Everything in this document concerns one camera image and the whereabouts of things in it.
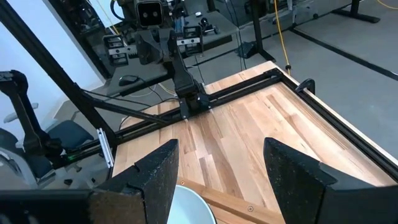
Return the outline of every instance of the wooden board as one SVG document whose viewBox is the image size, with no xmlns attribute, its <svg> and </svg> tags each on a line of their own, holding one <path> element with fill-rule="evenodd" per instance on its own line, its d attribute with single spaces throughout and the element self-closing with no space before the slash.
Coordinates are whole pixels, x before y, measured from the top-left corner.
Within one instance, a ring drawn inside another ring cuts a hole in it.
<svg viewBox="0 0 398 224">
<path fill-rule="evenodd" d="M 263 63 L 212 83 L 206 87 L 206 91 L 213 93 L 275 67 L 272 62 Z M 165 102 L 149 108 L 147 112 L 158 114 L 176 106 L 175 102 Z M 139 121 L 128 119 L 123 127 Z M 262 154 L 265 137 L 276 138 L 370 184 L 396 184 L 283 83 L 120 145 L 113 175 L 133 165 L 169 139 L 176 138 L 180 147 L 179 176 L 280 212 Z"/>
</svg>

